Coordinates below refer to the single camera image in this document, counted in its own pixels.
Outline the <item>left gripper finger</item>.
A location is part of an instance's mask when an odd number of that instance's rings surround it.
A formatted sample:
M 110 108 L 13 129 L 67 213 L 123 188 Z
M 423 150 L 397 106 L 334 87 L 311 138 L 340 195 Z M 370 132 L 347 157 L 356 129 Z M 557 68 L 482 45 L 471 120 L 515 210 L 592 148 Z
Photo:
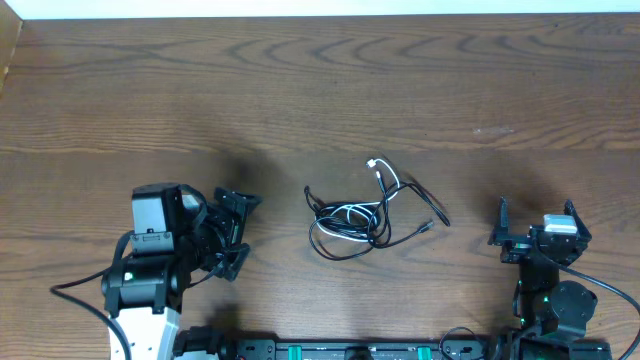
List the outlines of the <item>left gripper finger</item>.
M 246 243 L 224 248 L 218 255 L 217 276 L 227 281 L 235 281 L 249 253 L 250 246 Z
M 254 210 L 262 203 L 262 198 L 258 195 L 240 193 L 220 187 L 215 189 L 214 199 L 221 207 L 228 210 Z

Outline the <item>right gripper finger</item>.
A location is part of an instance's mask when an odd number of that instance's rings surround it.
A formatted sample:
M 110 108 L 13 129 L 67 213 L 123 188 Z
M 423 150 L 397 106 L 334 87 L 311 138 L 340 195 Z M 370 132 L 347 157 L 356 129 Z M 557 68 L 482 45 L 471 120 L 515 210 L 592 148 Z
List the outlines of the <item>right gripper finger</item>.
M 589 243 L 591 241 L 591 233 L 579 217 L 577 210 L 570 199 L 565 201 L 564 214 L 573 218 L 576 224 L 578 238 L 584 243 Z
M 497 222 L 491 234 L 492 245 L 503 245 L 509 237 L 508 202 L 504 196 L 500 197 Z

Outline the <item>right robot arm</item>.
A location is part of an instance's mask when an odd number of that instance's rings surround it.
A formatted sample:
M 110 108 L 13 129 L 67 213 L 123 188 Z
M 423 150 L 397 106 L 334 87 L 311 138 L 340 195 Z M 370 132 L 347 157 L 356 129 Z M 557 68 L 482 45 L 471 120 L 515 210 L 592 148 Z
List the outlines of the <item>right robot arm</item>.
M 514 314 L 525 331 L 567 342 L 586 335 L 597 297 L 575 281 L 562 281 L 560 271 L 581 257 L 591 239 L 570 200 L 562 214 L 546 214 L 542 224 L 518 235 L 510 231 L 507 200 L 500 199 L 488 243 L 501 248 L 501 262 L 519 267 Z

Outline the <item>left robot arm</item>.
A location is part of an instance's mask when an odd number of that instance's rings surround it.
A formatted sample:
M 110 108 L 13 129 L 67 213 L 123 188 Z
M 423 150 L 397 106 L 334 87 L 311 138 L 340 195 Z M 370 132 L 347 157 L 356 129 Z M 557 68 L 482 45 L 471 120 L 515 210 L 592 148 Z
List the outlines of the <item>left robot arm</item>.
M 192 274 L 234 281 L 250 247 L 242 237 L 256 195 L 216 189 L 208 201 L 186 184 L 156 183 L 132 192 L 133 228 L 116 246 L 101 280 L 114 359 L 235 359 L 235 340 L 209 327 L 183 330 Z

